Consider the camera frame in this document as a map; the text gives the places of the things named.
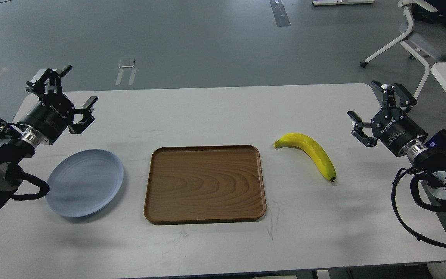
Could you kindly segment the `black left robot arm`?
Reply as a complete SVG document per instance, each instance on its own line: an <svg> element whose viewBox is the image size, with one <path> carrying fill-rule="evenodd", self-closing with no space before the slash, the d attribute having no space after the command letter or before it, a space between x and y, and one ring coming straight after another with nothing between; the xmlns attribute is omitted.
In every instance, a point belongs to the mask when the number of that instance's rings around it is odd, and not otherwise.
<svg viewBox="0 0 446 279"><path fill-rule="evenodd" d="M63 93L62 78L72 69L41 69L26 82L26 91L35 94L38 102L17 123L0 118L0 210L9 201L31 201L42 198L50 190L42 179L23 171L19 163L31 158L40 145L52 145L68 129L81 134L93 121L90 97L76 109Z"/></svg>

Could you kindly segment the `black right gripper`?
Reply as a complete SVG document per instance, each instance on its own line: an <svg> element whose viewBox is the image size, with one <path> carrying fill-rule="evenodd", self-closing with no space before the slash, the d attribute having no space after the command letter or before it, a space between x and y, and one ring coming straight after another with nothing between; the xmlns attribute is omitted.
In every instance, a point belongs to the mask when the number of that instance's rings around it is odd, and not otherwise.
<svg viewBox="0 0 446 279"><path fill-rule="evenodd" d="M381 110L371 122L363 122L354 111L348 111L347 115L353 121L351 134L367 148L376 146L379 139L394 156L401 157L404 155L404 145L415 139L424 141L428 133L403 110L389 109L404 107L405 111L409 112L418 101L402 84L382 84L379 81L371 81L371 84L382 92ZM367 136L364 128L373 128L374 137Z"/></svg>

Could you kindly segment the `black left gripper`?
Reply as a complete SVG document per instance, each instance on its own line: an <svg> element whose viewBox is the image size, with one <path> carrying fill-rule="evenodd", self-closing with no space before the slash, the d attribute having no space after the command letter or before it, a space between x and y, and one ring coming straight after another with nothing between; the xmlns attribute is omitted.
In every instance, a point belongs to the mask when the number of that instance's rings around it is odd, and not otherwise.
<svg viewBox="0 0 446 279"><path fill-rule="evenodd" d="M72 69L66 65L62 69L40 69L26 82L26 91L42 96L42 99L24 115L17 125L20 129L31 127L44 136L45 145L53 145L68 127L71 134L81 134L95 120L93 105L98 97L91 96L81 109L63 95L62 78ZM82 119L72 123L74 115Z"/></svg>

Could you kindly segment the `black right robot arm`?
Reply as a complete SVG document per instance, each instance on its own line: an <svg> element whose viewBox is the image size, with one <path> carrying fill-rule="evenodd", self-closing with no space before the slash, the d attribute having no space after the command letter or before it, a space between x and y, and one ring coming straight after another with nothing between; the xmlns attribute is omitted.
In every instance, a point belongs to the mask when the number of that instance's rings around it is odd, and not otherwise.
<svg viewBox="0 0 446 279"><path fill-rule="evenodd" d="M382 106L370 122L349 111L352 135L368 148L381 141L394 156L407 157L415 203L425 210L446 212L446 129L428 138L408 116L417 100L402 84L372 81L372 85L382 92Z"/></svg>

